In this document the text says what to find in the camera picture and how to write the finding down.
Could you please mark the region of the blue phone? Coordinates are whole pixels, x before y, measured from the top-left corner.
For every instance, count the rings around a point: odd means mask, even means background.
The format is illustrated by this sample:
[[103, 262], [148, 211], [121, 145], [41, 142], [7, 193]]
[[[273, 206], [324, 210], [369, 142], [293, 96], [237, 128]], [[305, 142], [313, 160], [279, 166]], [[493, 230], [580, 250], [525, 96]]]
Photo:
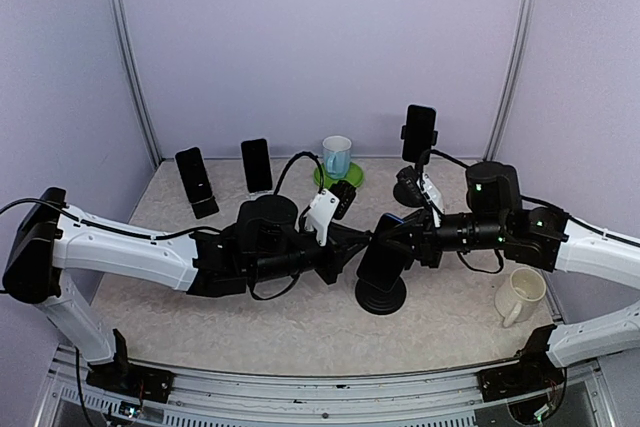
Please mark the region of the blue phone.
[[365, 291], [390, 293], [402, 272], [410, 267], [413, 258], [400, 250], [383, 243], [381, 235], [404, 221], [389, 213], [379, 219], [374, 236], [369, 243], [364, 256], [358, 266], [356, 287]]

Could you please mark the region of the black pole stand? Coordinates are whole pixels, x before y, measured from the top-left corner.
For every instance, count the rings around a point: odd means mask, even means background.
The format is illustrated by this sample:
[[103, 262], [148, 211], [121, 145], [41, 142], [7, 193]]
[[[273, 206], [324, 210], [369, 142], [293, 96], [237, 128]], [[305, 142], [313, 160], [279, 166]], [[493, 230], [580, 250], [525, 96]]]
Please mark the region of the black pole stand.
[[404, 281], [398, 279], [389, 292], [383, 292], [362, 280], [355, 284], [355, 298], [366, 312], [386, 316], [397, 312], [405, 303], [407, 289]]
[[[417, 156], [411, 153], [410, 142], [406, 139], [407, 137], [407, 125], [403, 125], [401, 128], [400, 138], [403, 141], [402, 145], [402, 159], [407, 162], [416, 162]], [[433, 130], [429, 135], [430, 139], [429, 145], [433, 147], [437, 143], [438, 132]], [[393, 188], [393, 196], [396, 201], [401, 203], [406, 207], [412, 208], [420, 208], [422, 203], [420, 200], [412, 196], [402, 185], [399, 179], [399, 175], [396, 175], [397, 182]], [[424, 188], [426, 192], [429, 194], [431, 200], [435, 203], [435, 205], [441, 210], [444, 210], [444, 199], [440, 190], [435, 186], [435, 184], [430, 180], [428, 174], [423, 172], [423, 181]]]

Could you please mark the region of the white folding phone stand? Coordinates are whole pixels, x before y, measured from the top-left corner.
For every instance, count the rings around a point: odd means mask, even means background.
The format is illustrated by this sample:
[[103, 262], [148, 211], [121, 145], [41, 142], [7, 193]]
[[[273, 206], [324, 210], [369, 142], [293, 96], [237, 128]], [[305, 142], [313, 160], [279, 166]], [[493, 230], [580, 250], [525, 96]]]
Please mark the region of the white folding phone stand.
[[259, 197], [262, 197], [265, 195], [271, 195], [271, 194], [273, 194], [273, 190], [264, 190], [264, 191], [249, 193], [249, 197], [251, 199], [255, 199], [255, 198], [259, 198]]

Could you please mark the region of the teal phone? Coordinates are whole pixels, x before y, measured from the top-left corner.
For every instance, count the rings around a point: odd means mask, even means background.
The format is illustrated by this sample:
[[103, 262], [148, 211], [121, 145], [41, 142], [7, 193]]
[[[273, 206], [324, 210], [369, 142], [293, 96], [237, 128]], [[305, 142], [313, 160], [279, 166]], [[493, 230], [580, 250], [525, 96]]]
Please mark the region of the teal phone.
[[401, 129], [402, 159], [416, 163], [424, 151], [436, 144], [436, 110], [432, 107], [409, 105]]

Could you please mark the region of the black phone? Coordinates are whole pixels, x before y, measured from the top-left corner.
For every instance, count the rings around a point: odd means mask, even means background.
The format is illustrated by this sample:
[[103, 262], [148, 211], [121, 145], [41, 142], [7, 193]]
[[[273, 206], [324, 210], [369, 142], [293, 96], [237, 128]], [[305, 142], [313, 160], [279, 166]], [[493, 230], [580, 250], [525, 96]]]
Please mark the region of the black phone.
[[195, 204], [210, 199], [213, 192], [201, 150], [198, 147], [191, 147], [177, 152], [175, 161], [188, 201]]
[[243, 141], [241, 154], [248, 191], [270, 191], [273, 188], [273, 179], [267, 140], [259, 138]]

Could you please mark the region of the black folding phone stand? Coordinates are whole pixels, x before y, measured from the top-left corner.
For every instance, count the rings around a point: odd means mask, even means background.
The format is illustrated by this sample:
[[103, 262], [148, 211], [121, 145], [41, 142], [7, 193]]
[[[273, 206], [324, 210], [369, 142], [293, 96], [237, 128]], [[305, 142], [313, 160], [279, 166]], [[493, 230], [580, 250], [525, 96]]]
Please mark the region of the black folding phone stand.
[[203, 219], [219, 212], [219, 206], [214, 196], [191, 203], [191, 208], [196, 219]]

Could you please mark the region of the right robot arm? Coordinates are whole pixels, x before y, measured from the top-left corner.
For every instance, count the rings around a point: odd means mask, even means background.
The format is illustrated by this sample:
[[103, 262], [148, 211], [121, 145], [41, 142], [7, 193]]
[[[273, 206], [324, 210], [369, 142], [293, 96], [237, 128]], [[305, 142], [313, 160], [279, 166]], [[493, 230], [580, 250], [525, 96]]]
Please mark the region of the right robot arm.
[[[379, 234], [391, 247], [436, 267], [445, 251], [497, 250], [538, 270], [579, 273], [631, 288], [639, 286], [638, 240], [595, 227], [546, 201], [524, 208], [516, 169], [484, 161], [465, 170], [468, 212], [440, 214], [429, 204]], [[535, 329], [518, 353], [511, 380], [523, 391], [546, 379], [551, 365], [577, 362], [639, 346], [639, 306], [581, 323]]]

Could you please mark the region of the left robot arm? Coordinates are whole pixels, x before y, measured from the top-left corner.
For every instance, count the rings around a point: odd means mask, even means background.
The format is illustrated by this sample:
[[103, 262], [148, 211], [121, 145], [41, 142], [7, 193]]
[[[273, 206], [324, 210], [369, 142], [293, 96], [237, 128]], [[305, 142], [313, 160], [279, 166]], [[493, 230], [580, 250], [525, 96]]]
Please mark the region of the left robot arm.
[[278, 191], [242, 203], [224, 229], [196, 226], [167, 233], [95, 217], [51, 187], [28, 198], [31, 209], [16, 232], [2, 285], [36, 306], [79, 350], [86, 362], [121, 392], [140, 381], [126, 341], [108, 329], [74, 286], [68, 270], [114, 274], [157, 283], [191, 296], [220, 298], [249, 293], [279, 278], [296, 282], [308, 271], [327, 284], [364, 249], [371, 233], [338, 224], [355, 189], [341, 181], [318, 187], [303, 210]]

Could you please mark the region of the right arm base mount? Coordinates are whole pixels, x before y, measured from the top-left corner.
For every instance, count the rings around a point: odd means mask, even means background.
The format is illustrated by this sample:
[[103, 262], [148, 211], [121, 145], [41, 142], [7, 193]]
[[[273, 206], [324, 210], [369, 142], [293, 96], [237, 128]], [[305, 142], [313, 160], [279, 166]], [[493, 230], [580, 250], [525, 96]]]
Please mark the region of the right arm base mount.
[[536, 328], [516, 353], [515, 363], [477, 373], [484, 402], [536, 392], [566, 381], [564, 370], [556, 367], [548, 356], [549, 339], [556, 328], [553, 324]]

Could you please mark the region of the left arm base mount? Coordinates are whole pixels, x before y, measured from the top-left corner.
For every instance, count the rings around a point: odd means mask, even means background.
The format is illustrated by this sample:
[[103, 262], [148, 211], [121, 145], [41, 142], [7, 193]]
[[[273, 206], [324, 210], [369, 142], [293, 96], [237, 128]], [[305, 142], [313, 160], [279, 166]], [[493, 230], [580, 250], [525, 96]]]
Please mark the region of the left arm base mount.
[[89, 363], [87, 383], [129, 397], [166, 404], [175, 375], [168, 370], [132, 363], [124, 336], [113, 330], [115, 353], [109, 362]]

